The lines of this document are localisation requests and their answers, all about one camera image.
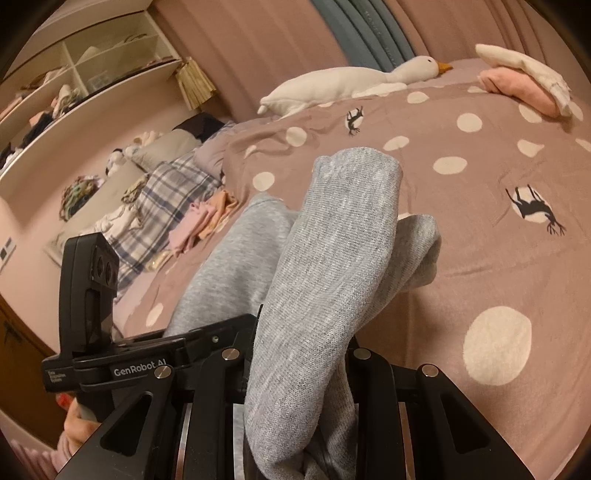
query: white polka dot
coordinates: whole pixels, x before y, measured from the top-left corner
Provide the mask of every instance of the white polka dot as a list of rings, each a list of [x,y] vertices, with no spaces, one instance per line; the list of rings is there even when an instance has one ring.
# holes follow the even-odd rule
[[[433,164],[433,170],[441,175],[460,173],[468,162],[462,157],[442,157]]]
[[[246,151],[244,152],[244,158],[247,158],[248,155],[250,155],[252,152],[254,152],[256,150],[256,145],[250,145]]]
[[[158,317],[160,317],[160,314],[163,310],[164,305],[161,303],[158,303],[152,310],[150,310],[150,313],[146,317],[146,327],[151,327],[154,323],[156,323],[156,320],[158,320]]]
[[[252,185],[259,192],[264,192],[275,183],[275,176],[270,171],[263,171],[252,179]]]
[[[581,107],[574,102],[570,102],[570,109],[573,112],[573,115],[578,118],[579,120],[583,121],[584,115]]]
[[[289,127],[285,133],[285,139],[292,147],[301,147],[307,138],[308,134],[300,127]]]
[[[539,124],[542,122],[542,116],[537,110],[524,103],[519,104],[519,112],[531,124]]]
[[[486,90],[481,89],[480,87],[477,87],[476,85],[472,85],[470,88],[468,88],[468,93],[488,93]]]
[[[429,95],[424,92],[412,92],[407,96],[408,103],[423,103],[429,100]]]
[[[531,190],[529,187],[517,188],[517,191],[519,192],[519,199],[521,199],[523,202],[532,202],[533,200],[542,200],[546,205],[548,205],[548,208],[552,209],[552,206],[545,200],[545,198],[542,197],[542,195],[540,195],[540,192],[538,192],[534,188],[532,188],[532,190],[534,191],[534,194],[531,193]],[[519,202],[519,200],[517,199],[517,192],[513,191],[512,198],[516,202]],[[513,211],[517,215],[519,215],[521,218],[523,218],[523,215],[519,211],[519,207],[515,203],[511,202],[511,207],[513,208]],[[532,213],[531,215],[526,215],[525,220],[527,220],[528,222],[533,222],[533,223],[546,223],[548,221],[548,217],[546,217],[544,212],[535,212],[535,213]]]
[[[473,113],[463,113],[457,117],[457,127],[462,132],[473,133],[482,129],[482,120],[478,115]]]
[[[517,142],[517,148],[519,148],[519,151],[526,157],[534,158],[544,146],[521,139]]]
[[[468,374],[483,385],[500,386],[516,379],[531,350],[531,322],[510,307],[482,312],[464,338]]]
[[[591,142],[587,142],[586,140],[583,140],[582,138],[577,138],[575,141],[579,145],[581,145],[581,147],[583,147],[585,150],[587,150],[588,152],[591,152]]]
[[[409,142],[410,142],[410,140],[406,137],[402,137],[402,136],[394,137],[394,138],[391,138],[390,140],[388,140],[384,144],[384,150],[386,152],[389,152],[392,150],[398,150],[399,148],[406,147]]]

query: wall socket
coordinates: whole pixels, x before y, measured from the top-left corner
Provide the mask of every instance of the wall socket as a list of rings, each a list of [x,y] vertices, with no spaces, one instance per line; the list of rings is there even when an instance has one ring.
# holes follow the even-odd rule
[[[0,248],[0,273],[4,269],[4,265],[7,264],[16,247],[16,243],[12,240],[12,237],[9,236],[6,243]]]

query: tassel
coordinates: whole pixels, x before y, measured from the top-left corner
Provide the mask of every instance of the tassel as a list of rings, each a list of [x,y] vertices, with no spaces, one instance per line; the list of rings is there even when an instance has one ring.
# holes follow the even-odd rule
[[[190,110],[200,108],[217,92],[215,85],[191,57],[177,70],[176,78]]]

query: white goose plush toy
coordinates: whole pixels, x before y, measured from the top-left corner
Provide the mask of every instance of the white goose plush toy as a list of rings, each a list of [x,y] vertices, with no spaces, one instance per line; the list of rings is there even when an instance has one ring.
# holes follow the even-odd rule
[[[433,79],[452,68],[432,57],[419,56],[389,73],[364,67],[316,70],[282,83],[261,98],[258,113],[271,111],[286,117],[315,105],[400,90],[409,83]]]

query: wall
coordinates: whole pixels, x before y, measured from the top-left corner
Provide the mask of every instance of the wall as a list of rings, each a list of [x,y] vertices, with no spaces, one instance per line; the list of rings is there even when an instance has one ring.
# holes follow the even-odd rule
[[[111,151],[128,145],[136,134],[169,131],[190,115],[174,78],[138,92],[84,130],[72,132],[59,150],[48,152],[46,163],[10,205],[0,200],[0,242],[12,236],[17,244],[0,273],[0,294],[55,351],[60,270],[42,247],[64,225],[58,217],[63,189],[79,175],[104,176]]]

